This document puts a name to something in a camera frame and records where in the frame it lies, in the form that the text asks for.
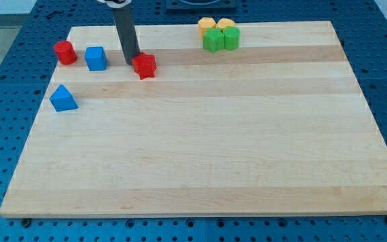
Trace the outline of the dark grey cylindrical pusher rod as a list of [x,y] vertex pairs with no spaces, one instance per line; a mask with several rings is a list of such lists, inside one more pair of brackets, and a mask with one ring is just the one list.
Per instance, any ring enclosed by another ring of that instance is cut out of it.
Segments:
[[132,59],[140,54],[140,47],[130,3],[116,4],[112,12],[126,64],[132,65]]

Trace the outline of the white tool flange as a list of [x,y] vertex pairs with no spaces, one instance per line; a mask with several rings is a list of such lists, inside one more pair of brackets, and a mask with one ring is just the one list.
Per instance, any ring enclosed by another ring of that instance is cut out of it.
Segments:
[[100,3],[105,3],[108,7],[125,7],[131,4],[132,0],[97,0]]

